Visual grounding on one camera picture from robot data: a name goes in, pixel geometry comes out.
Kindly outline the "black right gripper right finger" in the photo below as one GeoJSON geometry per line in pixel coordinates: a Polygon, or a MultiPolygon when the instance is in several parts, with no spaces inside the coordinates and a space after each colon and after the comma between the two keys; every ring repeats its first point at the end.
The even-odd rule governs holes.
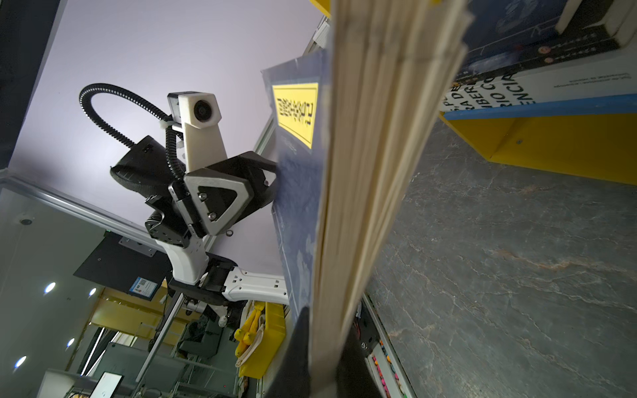
{"type": "Polygon", "coordinates": [[[350,329],[338,364],[338,398],[381,398],[360,347],[360,341],[350,329]]]}

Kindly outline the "dark blue book top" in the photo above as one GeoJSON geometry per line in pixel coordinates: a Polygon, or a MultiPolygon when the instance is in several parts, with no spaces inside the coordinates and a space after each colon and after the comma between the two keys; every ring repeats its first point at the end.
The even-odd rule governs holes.
{"type": "Polygon", "coordinates": [[[268,396],[380,396],[353,320],[472,21],[465,1],[336,1],[325,49],[263,71],[295,320],[268,396]]]}

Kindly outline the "blue book landscape cover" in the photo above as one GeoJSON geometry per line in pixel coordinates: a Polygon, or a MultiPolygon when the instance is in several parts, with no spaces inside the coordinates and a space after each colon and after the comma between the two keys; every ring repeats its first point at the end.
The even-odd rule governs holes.
{"type": "Polygon", "coordinates": [[[526,46],[564,32],[582,3],[567,0],[470,1],[474,16],[464,35],[471,56],[526,46]]]}

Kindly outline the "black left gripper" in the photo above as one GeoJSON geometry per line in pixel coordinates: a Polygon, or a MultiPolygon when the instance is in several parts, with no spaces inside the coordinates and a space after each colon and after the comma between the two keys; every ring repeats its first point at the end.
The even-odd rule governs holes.
{"type": "MultiPolygon", "coordinates": [[[[144,226],[154,240],[168,245],[188,246],[192,238],[169,191],[177,182],[175,172],[184,171],[177,159],[177,135],[162,146],[150,136],[134,144],[116,165],[111,177],[122,187],[136,192],[153,209],[144,226]]],[[[265,207],[276,197],[277,164],[249,151],[227,160],[230,174],[201,168],[185,175],[187,190],[208,235],[225,233],[249,207],[265,207]]]]}

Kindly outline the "white book black text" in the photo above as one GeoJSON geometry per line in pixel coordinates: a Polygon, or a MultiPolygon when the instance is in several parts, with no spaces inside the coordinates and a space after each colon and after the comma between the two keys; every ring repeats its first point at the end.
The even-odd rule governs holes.
{"type": "Polygon", "coordinates": [[[636,45],[555,66],[460,85],[446,93],[441,112],[473,111],[636,92],[636,45]]]}

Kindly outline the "dark book white characters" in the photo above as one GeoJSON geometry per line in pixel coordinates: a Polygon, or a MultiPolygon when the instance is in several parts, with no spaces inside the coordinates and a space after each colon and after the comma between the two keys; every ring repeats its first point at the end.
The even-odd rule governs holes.
{"type": "Polygon", "coordinates": [[[551,41],[526,46],[462,66],[456,85],[474,84],[498,76],[507,76],[539,67],[615,51],[625,43],[610,35],[604,27],[584,28],[551,41]]]}

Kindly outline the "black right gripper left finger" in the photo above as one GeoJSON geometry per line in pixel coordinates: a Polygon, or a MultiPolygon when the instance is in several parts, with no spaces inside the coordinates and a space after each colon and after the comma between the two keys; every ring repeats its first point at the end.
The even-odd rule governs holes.
{"type": "Polygon", "coordinates": [[[283,362],[266,398],[309,398],[310,308],[304,307],[286,349],[283,362]]]}

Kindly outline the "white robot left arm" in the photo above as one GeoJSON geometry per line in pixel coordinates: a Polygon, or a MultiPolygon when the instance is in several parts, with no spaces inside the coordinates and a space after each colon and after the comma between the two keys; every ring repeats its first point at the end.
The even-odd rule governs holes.
{"type": "Polygon", "coordinates": [[[211,306],[245,300],[287,305],[284,277],[243,270],[205,249],[208,238],[237,237],[239,222],[273,202],[278,185],[266,175],[276,170],[275,162],[249,151],[178,179],[164,146],[147,136],[110,174],[152,208],[144,225],[169,257],[169,288],[211,306]]]}

